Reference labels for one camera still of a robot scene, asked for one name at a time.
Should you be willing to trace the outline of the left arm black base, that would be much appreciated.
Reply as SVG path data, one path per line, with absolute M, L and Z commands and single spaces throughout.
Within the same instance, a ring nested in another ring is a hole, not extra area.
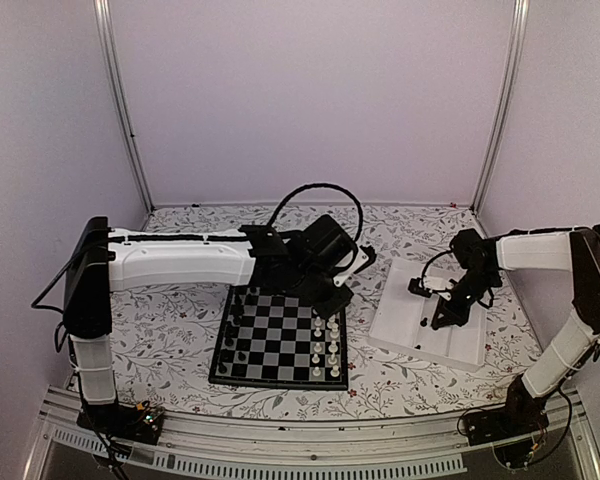
M 165 409 L 150 401 L 128 406 L 118 401 L 106 405 L 84 403 L 77 425 L 102 435 L 133 442 L 157 445 L 164 422 Z

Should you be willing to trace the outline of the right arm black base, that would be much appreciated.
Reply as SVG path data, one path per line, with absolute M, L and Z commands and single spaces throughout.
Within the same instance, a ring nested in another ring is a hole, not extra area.
M 545 444 L 549 421 L 538 417 L 512 420 L 504 407 L 466 409 L 456 423 L 457 432 L 470 446 L 489 445 L 497 463 L 509 471 L 528 468 Z

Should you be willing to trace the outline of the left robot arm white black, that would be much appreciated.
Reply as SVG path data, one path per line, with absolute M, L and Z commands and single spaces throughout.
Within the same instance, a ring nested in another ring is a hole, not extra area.
M 129 415 L 115 385 L 111 293 L 151 285 L 254 286 L 297 297 L 330 317 L 350 302 L 346 281 L 372 258 L 359 240 L 329 215 L 303 230 L 279 232 L 267 222 L 211 233 L 136 232 L 97 216 L 31 306 L 46 309 L 44 298 L 65 283 L 57 311 L 73 345 L 81 397 L 91 419 L 118 434 Z

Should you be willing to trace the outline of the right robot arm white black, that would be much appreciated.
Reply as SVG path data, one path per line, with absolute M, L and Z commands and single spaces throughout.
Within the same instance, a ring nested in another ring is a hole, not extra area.
M 458 280 L 444 280 L 422 268 L 412 293 L 438 302 L 431 326 L 463 326 L 473 307 L 491 307 L 493 293 L 508 275 L 523 299 L 547 300 L 554 294 L 565 314 L 537 361 L 518 375 L 507 390 L 497 427 L 517 436 L 545 408 L 563 382 L 600 357 L 600 223 L 592 227 L 513 230 L 484 238 L 464 229 L 450 241 L 446 254 L 462 269 Z

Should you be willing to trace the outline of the black and grey chessboard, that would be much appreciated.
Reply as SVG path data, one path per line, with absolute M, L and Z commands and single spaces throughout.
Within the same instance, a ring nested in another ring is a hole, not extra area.
M 212 355 L 208 380 L 212 384 L 235 387 L 265 389 L 345 391 L 349 387 L 347 334 L 345 311 L 334 315 L 343 333 L 342 373 L 335 382 L 321 382 L 310 379 L 310 342 L 312 320 L 317 316 L 311 306 L 304 301 L 273 294 L 258 289 L 254 305 L 246 305 L 249 294 L 247 286 L 229 288 L 219 333 Z M 231 307 L 233 298 L 239 295 L 243 303 L 243 318 L 238 327 L 238 335 L 233 338 L 234 346 L 227 347 L 224 339 L 227 327 L 232 325 Z M 231 362 L 222 362 L 222 350 L 233 351 Z M 245 362 L 237 362 L 236 354 L 243 352 Z M 224 364 L 228 372 L 218 373 L 218 366 Z

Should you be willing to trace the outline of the white plastic divided tray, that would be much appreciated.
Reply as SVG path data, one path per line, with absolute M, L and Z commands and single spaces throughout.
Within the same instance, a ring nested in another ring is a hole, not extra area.
M 473 305 L 465 325 L 435 330 L 432 320 L 440 297 L 425 298 L 408 291 L 410 280 L 421 270 L 422 265 L 414 261 L 392 261 L 368 343 L 391 353 L 477 372 L 485 360 L 486 310 Z

